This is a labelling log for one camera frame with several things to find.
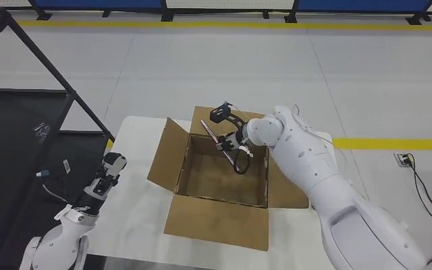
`white table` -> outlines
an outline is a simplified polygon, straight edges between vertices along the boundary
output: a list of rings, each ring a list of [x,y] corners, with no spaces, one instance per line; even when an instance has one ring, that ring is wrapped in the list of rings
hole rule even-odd
[[[312,209],[270,209],[269,251],[163,234],[173,194],[146,180],[165,119],[125,118],[112,151],[128,159],[101,218],[89,233],[89,253],[207,269],[334,270]],[[185,130],[190,121],[176,121]],[[331,140],[328,134],[320,133]]]

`electrical outlet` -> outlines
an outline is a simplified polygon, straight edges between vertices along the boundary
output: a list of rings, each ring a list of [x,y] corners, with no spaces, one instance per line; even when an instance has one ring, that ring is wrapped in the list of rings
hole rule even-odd
[[[393,153],[394,157],[396,158],[396,161],[398,162],[399,167],[410,167],[409,164],[405,161],[405,159],[402,157],[403,155],[406,155],[406,153]]]

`cardboard box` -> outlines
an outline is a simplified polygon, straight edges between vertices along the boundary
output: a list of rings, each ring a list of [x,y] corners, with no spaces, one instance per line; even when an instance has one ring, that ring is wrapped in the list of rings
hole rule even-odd
[[[249,170],[236,174],[200,120],[216,136],[236,127],[210,121],[211,110],[195,107],[189,133],[167,118],[147,177],[174,192],[164,233],[268,250],[268,208],[307,208],[308,199],[280,172],[266,147],[254,147]],[[233,113],[247,121],[240,112]],[[243,168],[246,160],[238,163]]]

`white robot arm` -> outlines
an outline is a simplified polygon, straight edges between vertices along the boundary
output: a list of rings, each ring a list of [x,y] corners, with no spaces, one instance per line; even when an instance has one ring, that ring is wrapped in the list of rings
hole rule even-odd
[[[126,158],[118,153],[107,153],[92,184],[73,205],[55,216],[61,225],[35,237],[27,245],[20,270],[82,270],[86,260],[88,238],[84,236],[96,225],[99,209],[108,192],[117,184]]]
[[[212,111],[211,120],[232,122],[223,117],[227,112],[231,115],[228,105]],[[218,148],[231,151],[248,143],[268,146],[283,174],[303,190],[317,210],[324,249],[337,270],[426,267],[425,256],[405,226],[349,185],[322,139],[297,113],[277,106],[273,114],[239,126],[234,134],[219,137]]]

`floor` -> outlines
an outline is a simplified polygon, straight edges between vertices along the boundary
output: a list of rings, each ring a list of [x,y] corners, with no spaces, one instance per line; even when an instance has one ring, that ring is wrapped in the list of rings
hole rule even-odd
[[[16,13],[17,19],[33,18]],[[179,21],[257,21],[259,14],[178,16]],[[55,14],[52,20],[99,20]],[[109,20],[157,21],[113,14]],[[270,21],[280,21],[272,16]],[[406,24],[399,16],[299,16],[299,22]],[[117,134],[129,115],[191,120],[195,105],[229,101],[270,113],[297,104],[314,129],[334,138],[430,138],[430,32],[252,28],[48,28],[25,30],[107,127]],[[10,31],[0,34],[1,88],[60,88]],[[74,106],[63,129],[97,130]],[[344,150],[342,173],[369,200],[410,227],[432,257],[432,218],[416,195],[412,172],[394,151]],[[430,151],[411,151],[432,190]],[[106,269],[183,269],[109,259]]]

